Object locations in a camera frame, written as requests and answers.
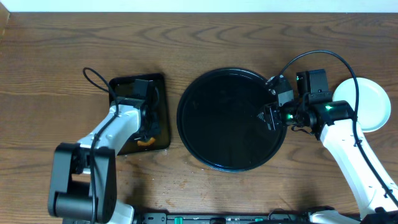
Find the light green plate top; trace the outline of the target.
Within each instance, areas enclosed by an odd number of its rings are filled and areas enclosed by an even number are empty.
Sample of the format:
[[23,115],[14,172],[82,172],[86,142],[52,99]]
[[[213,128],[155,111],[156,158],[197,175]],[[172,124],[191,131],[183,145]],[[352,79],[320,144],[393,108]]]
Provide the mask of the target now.
[[[359,86],[358,122],[364,133],[382,128],[391,115],[391,102],[385,90],[367,78],[357,78]],[[333,101],[347,101],[352,109],[355,104],[355,86],[352,78],[343,81],[333,94]]]

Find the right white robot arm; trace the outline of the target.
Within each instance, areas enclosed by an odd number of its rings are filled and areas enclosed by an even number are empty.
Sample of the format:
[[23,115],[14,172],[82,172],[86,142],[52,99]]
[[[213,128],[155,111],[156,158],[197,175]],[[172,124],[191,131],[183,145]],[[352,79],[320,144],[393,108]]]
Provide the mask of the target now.
[[298,98],[283,75],[266,81],[273,100],[258,117],[274,131],[310,128],[342,171],[359,208],[360,223],[397,223],[397,184],[371,149],[365,133],[381,128],[391,104],[374,81],[350,78],[330,92],[322,70],[297,74]]

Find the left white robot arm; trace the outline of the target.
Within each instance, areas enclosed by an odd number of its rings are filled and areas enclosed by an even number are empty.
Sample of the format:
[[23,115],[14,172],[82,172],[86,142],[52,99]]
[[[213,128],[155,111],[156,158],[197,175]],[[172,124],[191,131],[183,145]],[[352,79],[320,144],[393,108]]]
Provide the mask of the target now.
[[130,139],[148,139],[158,100],[118,97],[92,132],[54,152],[48,212],[67,223],[132,223],[117,199],[116,156]]

